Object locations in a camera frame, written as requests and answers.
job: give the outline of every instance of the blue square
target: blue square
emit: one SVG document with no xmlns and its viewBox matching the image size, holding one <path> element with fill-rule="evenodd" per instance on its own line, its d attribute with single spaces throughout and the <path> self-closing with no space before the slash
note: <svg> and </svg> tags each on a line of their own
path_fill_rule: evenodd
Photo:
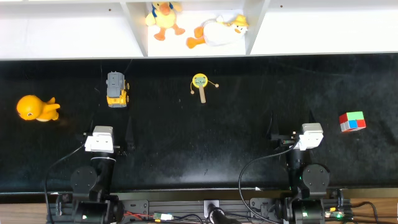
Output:
<svg viewBox="0 0 398 224">
<path fill-rule="evenodd" d="M 348 123 L 349 123 L 349 128 L 358 128 L 358 124 L 356 123 L 356 120 L 348 121 Z"/>
</svg>

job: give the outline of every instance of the yellow hat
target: yellow hat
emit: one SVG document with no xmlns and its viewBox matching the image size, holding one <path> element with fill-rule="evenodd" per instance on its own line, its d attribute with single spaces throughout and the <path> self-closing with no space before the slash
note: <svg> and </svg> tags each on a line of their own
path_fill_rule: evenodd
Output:
<svg viewBox="0 0 398 224">
<path fill-rule="evenodd" d="M 232 22 L 232 24 L 235 24 L 237 26 L 249 26 L 249 24 L 246 22 L 246 17 L 244 15 L 238 15 L 235 21 Z"/>
</svg>

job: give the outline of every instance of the wooden handle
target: wooden handle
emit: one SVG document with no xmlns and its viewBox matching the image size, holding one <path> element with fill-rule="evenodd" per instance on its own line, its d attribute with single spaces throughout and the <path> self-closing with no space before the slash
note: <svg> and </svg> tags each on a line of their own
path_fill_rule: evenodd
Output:
<svg viewBox="0 0 398 224">
<path fill-rule="evenodd" d="M 199 94 L 201 103 L 206 103 L 205 89 L 203 88 L 203 86 L 199 86 Z"/>
</svg>

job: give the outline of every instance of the orange duck beak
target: orange duck beak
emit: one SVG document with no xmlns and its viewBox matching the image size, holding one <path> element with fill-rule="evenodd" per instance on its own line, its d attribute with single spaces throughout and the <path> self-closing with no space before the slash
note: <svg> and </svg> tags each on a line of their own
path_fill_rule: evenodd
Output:
<svg viewBox="0 0 398 224">
<path fill-rule="evenodd" d="M 170 14 L 170 6 L 167 3 L 161 4 L 159 10 L 165 16 Z"/>
</svg>

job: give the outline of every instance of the yellow truck cab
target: yellow truck cab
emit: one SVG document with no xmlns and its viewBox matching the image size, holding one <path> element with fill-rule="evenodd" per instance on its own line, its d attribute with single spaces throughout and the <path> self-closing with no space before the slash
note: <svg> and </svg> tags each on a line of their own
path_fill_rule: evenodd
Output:
<svg viewBox="0 0 398 224">
<path fill-rule="evenodd" d="M 109 72 L 106 80 L 106 101 L 108 106 L 112 108 L 123 108 L 129 103 L 127 90 L 130 89 L 128 83 L 124 79 L 124 75 L 120 72 Z"/>
</svg>

